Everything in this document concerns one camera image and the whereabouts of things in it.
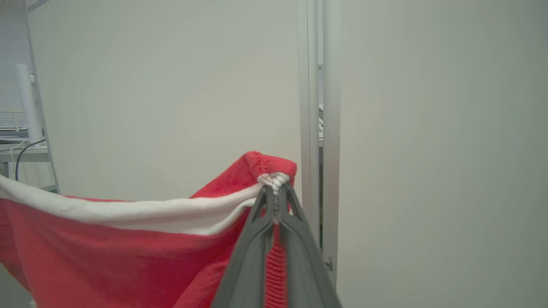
white cylinder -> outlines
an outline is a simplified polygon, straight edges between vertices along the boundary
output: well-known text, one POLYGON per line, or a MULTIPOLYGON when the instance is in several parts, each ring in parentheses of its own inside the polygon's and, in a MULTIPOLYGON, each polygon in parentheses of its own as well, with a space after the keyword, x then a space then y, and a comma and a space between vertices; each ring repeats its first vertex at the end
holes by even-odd
POLYGON ((23 111, 25 112, 25 120, 27 122, 28 139, 31 143, 42 140, 42 127, 38 121, 36 113, 36 104, 34 95, 32 95, 32 85, 28 67, 23 64, 15 65, 17 74, 17 84, 19 85, 19 93, 23 103, 23 111))

red towel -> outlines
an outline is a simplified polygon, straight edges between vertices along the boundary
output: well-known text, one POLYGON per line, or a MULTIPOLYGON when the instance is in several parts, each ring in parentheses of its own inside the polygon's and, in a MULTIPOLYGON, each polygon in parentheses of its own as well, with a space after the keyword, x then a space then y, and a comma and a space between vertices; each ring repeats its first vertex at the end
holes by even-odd
MULTIPOLYGON (((38 308, 209 307, 259 188, 295 174, 249 152, 190 199, 163 202, 68 198, 0 177, 0 260, 38 308)), ((266 276, 265 307, 287 307, 277 230, 266 276)))

white fabric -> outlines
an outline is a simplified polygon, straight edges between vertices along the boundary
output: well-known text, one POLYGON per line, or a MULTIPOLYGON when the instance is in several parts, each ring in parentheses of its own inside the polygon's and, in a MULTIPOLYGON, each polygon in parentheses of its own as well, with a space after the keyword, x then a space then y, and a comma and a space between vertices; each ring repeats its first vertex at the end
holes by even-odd
POLYGON ((262 185, 277 193, 289 180, 283 173, 264 174, 256 185, 218 198, 167 201, 93 202, 67 198, 0 176, 0 198, 26 204, 51 215, 129 230, 213 235, 229 227, 253 206, 262 185))

white door frame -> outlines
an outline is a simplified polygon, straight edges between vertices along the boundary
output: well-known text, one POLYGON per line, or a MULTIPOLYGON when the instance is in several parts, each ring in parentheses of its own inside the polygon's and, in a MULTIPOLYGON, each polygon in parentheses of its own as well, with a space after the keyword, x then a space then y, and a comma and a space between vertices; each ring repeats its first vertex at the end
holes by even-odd
POLYGON ((341 0, 323 1, 323 259, 336 286, 339 230, 341 0))
POLYGON ((298 0, 302 209, 319 245, 318 0, 298 0))

window blind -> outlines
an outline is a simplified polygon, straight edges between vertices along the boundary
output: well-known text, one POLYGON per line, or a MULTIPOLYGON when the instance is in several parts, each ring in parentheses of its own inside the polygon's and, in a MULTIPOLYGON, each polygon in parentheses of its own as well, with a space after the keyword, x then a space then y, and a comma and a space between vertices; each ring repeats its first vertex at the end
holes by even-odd
POLYGON ((31 66, 26 6, 23 0, 0 2, 0 129, 26 128, 15 65, 31 66))

